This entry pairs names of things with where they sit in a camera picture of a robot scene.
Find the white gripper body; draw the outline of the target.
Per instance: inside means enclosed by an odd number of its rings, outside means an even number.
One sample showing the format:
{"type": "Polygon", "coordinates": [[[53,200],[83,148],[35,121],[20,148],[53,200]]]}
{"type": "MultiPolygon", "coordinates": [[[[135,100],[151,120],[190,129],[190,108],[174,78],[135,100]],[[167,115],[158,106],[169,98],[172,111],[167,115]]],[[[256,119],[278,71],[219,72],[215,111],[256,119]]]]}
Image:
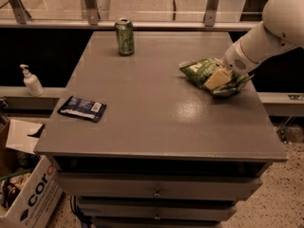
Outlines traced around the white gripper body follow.
{"type": "Polygon", "coordinates": [[[236,41],[228,47],[222,58],[221,63],[230,68],[237,75],[245,75],[259,66],[259,63],[251,61],[243,52],[240,41],[236,41]]]}

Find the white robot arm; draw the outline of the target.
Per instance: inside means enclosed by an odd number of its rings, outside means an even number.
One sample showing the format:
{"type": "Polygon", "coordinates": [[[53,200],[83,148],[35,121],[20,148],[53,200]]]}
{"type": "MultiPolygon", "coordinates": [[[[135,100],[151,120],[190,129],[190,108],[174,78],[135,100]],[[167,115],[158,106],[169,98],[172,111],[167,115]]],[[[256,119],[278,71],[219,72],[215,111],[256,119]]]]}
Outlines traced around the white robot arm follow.
{"type": "Polygon", "coordinates": [[[304,47],[304,0],[268,0],[262,20],[229,46],[203,86],[223,86],[234,75],[248,74],[267,59],[298,47],[304,47]]]}

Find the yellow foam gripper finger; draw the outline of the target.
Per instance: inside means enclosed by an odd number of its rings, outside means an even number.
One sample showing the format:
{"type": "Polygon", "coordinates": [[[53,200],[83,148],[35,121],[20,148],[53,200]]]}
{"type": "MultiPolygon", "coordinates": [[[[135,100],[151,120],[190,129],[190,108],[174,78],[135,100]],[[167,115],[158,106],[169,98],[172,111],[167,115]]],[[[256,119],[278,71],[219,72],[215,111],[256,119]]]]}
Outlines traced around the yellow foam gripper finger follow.
{"type": "Polygon", "coordinates": [[[218,86],[229,83],[232,79],[232,71],[228,68],[217,69],[204,83],[204,86],[210,90],[218,86]]]}

